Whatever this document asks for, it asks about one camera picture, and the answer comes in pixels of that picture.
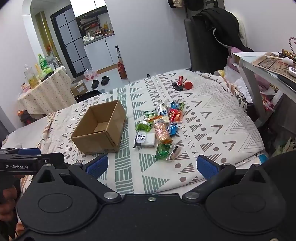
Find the metal bolt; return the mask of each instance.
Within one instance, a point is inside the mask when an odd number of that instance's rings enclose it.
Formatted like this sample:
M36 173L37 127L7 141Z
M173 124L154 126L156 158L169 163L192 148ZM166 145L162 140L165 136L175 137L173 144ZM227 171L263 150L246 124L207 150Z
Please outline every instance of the metal bolt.
M199 198L199 194L197 192L188 192L185 194L185 198L193 200Z
M156 198L155 197L150 197L150 198L148 198L148 201L155 202L156 201Z
M106 192L104 194L104 197L107 199L115 199L118 197L118 193L117 192Z

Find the paper box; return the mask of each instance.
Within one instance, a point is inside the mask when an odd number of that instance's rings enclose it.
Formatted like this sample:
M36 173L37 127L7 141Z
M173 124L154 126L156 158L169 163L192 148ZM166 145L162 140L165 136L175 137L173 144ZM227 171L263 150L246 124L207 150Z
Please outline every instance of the paper box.
M126 119L119 100L89 107L71 139L86 155L118 152Z
M71 88L71 91L75 97L77 95L85 94L87 92L87 87L86 87L85 83L83 83L83 81L80 81L80 82L78 82L78 84L76 84L75 86L73 86Z

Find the doorway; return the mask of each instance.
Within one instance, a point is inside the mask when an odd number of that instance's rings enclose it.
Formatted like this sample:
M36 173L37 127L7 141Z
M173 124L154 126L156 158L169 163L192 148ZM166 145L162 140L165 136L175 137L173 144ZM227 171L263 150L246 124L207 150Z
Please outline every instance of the doorway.
M71 5L50 16L62 52L74 78L91 68Z

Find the blanket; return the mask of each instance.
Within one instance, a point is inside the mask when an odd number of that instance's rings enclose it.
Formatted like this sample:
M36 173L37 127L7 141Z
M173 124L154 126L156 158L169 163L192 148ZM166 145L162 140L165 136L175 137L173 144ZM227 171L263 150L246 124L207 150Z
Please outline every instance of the blanket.
M87 156L80 152L71 135L89 106L118 99L126 110L120 149L118 153L107 154L108 169L98 179L116 192L151 194L198 182L203 179L196 167L200 154L219 164L227 162L238 167L264 149L262 139L224 81L216 81L220 78L217 76L213 80L203 75L187 70L168 72L57 111L49 116L38 146L42 153L63 153L70 164L91 161L98 154ZM171 84L179 76L191 81L193 88L182 92L174 90ZM155 148L132 148L135 127L143 120L144 111L173 100L186 104L183 121L173 136L181 153L174 162L156 161Z

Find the kitchen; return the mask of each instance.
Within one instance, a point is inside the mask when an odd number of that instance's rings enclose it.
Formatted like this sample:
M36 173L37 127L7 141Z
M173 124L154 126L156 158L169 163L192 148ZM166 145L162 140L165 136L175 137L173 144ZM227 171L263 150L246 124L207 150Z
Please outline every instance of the kitchen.
M118 45L104 0L71 0L84 49L93 70L117 68Z

